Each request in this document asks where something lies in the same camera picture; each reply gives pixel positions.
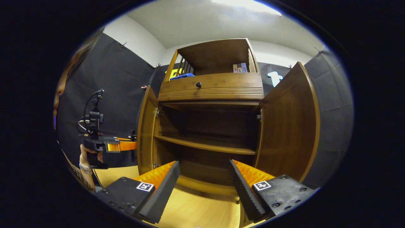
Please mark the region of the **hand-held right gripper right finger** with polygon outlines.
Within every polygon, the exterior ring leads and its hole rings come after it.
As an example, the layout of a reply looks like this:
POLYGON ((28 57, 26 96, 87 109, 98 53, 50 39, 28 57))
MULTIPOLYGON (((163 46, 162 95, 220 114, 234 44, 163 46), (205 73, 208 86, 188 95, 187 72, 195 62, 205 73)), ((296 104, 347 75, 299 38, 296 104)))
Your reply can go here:
POLYGON ((229 162, 235 189, 252 222, 278 217, 316 192, 286 174, 273 176, 235 159, 229 162))

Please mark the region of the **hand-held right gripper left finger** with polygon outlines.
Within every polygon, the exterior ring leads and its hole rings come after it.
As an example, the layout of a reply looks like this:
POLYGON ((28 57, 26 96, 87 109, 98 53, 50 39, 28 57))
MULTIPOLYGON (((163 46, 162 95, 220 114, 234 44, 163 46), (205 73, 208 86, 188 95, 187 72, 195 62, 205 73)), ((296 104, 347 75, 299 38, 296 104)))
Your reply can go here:
POLYGON ((117 211, 156 224, 161 220, 179 175, 179 161, 172 161, 134 179, 118 178, 96 195, 117 211))

